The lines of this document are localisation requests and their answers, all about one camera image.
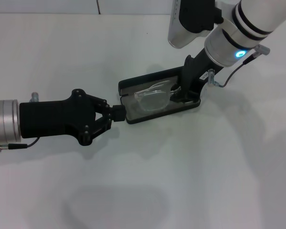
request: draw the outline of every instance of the eyeglasses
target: eyeglasses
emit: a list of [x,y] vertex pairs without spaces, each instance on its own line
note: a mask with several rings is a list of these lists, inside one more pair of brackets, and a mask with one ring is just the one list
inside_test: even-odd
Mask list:
[[163,110],[168,106],[171,96],[181,90],[179,87],[171,91],[172,84],[169,80],[156,83],[145,90],[134,93],[134,97],[145,112]]

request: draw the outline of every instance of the blue led ring light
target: blue led ring light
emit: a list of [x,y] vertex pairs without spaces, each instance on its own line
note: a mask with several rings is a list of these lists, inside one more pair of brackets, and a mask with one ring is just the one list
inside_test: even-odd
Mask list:
[[247,51],[239,51],[239,52],[237,52],[237,53],[235,54],[235,56],[236,56],[237,58],[240,58],[240,57],[242,57],[242,56],[245,56],[246,53],[247,53]]

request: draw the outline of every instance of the gray cable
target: gray cable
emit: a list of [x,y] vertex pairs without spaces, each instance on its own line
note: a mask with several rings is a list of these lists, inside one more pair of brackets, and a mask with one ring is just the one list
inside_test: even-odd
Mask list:
[[231,77],[235,74],[235,72],[237,72],[237,71],[238,71],[241,67],[243,67],[243,66],[244,66],[244,64],[242,63],[238,68],[236,68],[236,69],[231,73],[231,75],[229,76],[229,78],[226,80],[225,84],[224,84],[224,85],[219,85],[219,87],[222,87],[222,88],[226,87],[227,84],[228,84],[228,82],[229,82],[229,80],[230,80]]

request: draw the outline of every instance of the label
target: label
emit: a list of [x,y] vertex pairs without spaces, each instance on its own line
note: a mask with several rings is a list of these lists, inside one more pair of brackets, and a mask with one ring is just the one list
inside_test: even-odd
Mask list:
[[206,78],[208,78],[208,76],[209,76],[209,73],[205,72],[199,79],[205,80]]

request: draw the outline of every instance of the cable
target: cable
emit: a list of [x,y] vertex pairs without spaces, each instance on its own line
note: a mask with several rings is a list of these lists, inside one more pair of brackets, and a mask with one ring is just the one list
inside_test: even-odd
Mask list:
[[224,85],[218,85],[219,87],[221,88],[224,88],[227,86],[229,80],[231,79],[231,77],[235,74],[235,72],[237,72],[241,67],[243,67],[244,65],[246,64],[249,64],[251,61],[254,61],[257,57],[259,57],[261,55],[261,52],[255,52],[253,54],[251,54],[247,59],[245,59],[243,61],[243,63],[238,67],[236,68],[232,73],[231,75],[228,77],[228,79],[226,80],[225,84]]
[[26,149],[29,148],[38,142],[40,137],[38,137],[35,141],[33,141],[31,144],[8,144],[8,149]]
[[38,142],[39,139],[40,139],[40,137],[38,137],[35,141],[33,141],[31,144],[29,144],[27,148],[29,148],[29,147],[35,145],[36,142]]
[[236,68],[236,69],[231,73],[231,75],[229,76],[229,78],[226,80],[225,84],[224,84],[224,85],[219,85],[219,87],[222,87],[222,88],[226,87],[227,84],[228,84],[228,82],[229,82],[229,80],[230,80],[231,77],[235,74],[235,72],[237,72],[237,71],[238,71],[241,67],[243,67],[243,66],[244,66],[244,64],[242,63],[238,68]]

